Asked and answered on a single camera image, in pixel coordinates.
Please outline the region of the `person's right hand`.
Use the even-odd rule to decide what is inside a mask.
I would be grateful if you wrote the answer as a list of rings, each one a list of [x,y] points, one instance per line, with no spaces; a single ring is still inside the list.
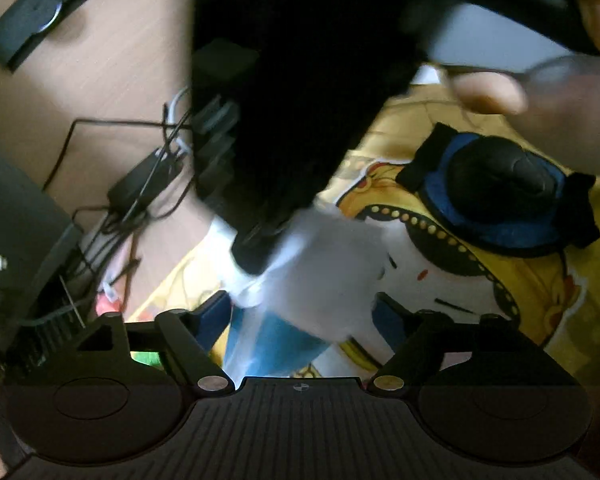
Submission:
[[[577,0],[600,50],[600,0]],[[472,112],[504,115],[529,143],[561,164],[600,176],[600,58],[570,55],[523,75],[478,72],[451,79]]]

